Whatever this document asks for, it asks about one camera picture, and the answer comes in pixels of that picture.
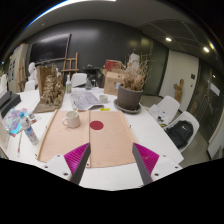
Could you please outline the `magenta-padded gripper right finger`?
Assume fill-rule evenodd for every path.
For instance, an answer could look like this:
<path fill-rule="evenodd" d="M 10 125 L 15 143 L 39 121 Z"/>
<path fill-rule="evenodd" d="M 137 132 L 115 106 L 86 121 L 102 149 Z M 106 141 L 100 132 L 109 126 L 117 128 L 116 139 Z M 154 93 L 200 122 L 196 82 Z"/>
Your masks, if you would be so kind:
<path fill-rule="evenodd" d="M 134 143 L 132 153 L 137 163 L 143 185 L 150 184 L 182 169 L 167 155 L 159 155 L 152 150 Z"/>

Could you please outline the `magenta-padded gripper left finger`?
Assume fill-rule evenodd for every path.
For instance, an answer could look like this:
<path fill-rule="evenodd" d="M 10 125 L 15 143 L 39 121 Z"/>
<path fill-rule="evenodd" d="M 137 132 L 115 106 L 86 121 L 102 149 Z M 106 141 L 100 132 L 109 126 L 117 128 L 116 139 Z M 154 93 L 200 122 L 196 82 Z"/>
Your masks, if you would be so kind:
<path fill-rule="evenodd" d="M 43 165 L 43 169 L 78 185 L 81 181 L 90 153 L 90 144 L 86 143 L 65 155 L 55 155 Z"/>

